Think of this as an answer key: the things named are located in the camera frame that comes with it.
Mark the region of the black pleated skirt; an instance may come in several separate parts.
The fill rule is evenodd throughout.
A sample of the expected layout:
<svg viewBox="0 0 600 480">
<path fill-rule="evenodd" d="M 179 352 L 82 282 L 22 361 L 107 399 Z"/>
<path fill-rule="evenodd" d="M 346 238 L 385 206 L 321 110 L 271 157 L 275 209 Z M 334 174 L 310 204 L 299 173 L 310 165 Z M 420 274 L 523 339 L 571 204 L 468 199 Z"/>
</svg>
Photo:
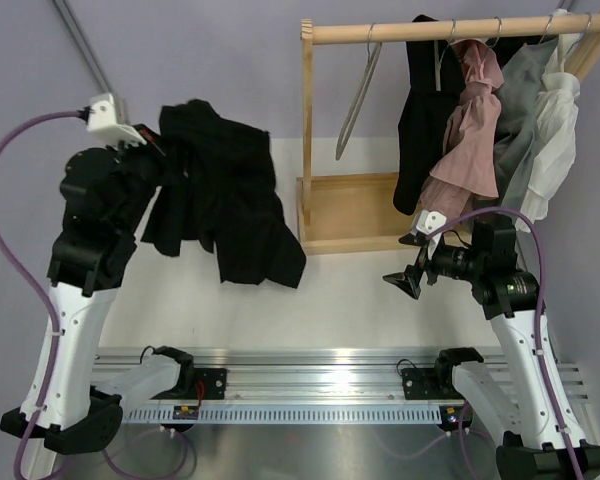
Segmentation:
<svg viewBox="0 0 600 480">
<path fill-rule="evenodd" d="M 223 282 L 297 288 L 306 255 L 276 192 L 269 133 L 200 99 L 162 107 L 159 128 L 181 176 L 161 188 L 142 242 L 177 257 L 183 242 L 197 241 Z"/>
</svg>

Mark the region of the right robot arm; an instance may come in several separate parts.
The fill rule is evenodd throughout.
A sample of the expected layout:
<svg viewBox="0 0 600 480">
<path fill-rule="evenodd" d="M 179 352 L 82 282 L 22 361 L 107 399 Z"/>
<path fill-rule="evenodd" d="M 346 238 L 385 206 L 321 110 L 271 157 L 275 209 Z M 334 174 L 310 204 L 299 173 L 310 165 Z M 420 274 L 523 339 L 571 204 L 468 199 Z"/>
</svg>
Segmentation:
<svg viewBox="0 0 600 480">
<path fill-rule="evenodd" d="M 383 279 L 413 299 L 421 282 L 469 283 L 499 341 L 514 394 L 502 390 L 470 347 L 441 351 L 428 372 L 403 370 L 404 394 L 431 387 L 462 398 L 463 409 L 478 415 L 494 441 L 503 479 L 596 479 L 600 446 L 587 440 L 568 400 L 549 339 L 544 278 L 519 268 L 511 215 L 497 207 L 470 214 L 470 243 L 452 246 L 436 214 L 399 240 L 418 247 L 414 263 Z"/>
</svg>

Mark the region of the metal skirt hanger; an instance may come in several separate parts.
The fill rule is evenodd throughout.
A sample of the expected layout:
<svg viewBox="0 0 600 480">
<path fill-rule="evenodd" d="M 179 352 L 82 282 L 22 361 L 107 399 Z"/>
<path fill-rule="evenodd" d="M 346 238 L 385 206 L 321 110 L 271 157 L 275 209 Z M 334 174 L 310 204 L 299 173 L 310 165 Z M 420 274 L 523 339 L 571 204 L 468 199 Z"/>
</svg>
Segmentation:
<svg viewBox="0 0 600 480">
<path fill-rule="evenodd" d="M 372 43 L 372 33 L 375 27 L 375 23 L 372 23 L 367 32 L 366 39 L 366 53 L 367 60 L 365 64 L 365 68 L 363 71 L 363 75 L 361 81 L 358 85 L 356 93 L 354 94 L 354 98 L 351 102 L 351 105 L 348 109 L 348 112 L 344 118 L 342 123 L 337 142 L 335 147 L 335 160 L 340 161 L 346 146 L 349 142 L 353 129 L 355 127 L 356 121 L 358 119 L 359 113 L 364 104 L 364 100 L 367 96 L 367 92 L 369 86 L 371 84 L 373 75 L 376 70 L 376 66 L 382 51 L 383 44 L 381 42 Z"/>
</svg>

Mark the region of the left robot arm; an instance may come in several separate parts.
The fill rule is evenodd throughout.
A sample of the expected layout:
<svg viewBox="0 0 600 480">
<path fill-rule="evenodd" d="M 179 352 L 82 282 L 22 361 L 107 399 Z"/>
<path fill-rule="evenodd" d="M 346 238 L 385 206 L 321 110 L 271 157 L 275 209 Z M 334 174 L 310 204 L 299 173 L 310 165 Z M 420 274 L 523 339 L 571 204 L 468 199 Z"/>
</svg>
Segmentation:
<svg viewBox="0 0 600 480">
<path fill-rule="evenodd" d="M 196 385 L 189 362 L 169 347 L 112 380 L 91 381 L 104 321 L 137 248 L 136 230 L 175 170 L 160 136 L 143 124 L 134 128 L 142 143 L 83 150 L 65 167 L 62 231 L 47 273 L 59 322 L 48 326 L 26 400 L 0 422 L 2 431 L 29 433 L 61 455 L 105 449 L 126 413 L 157 395 L 186 397 Z"/>
</svg>

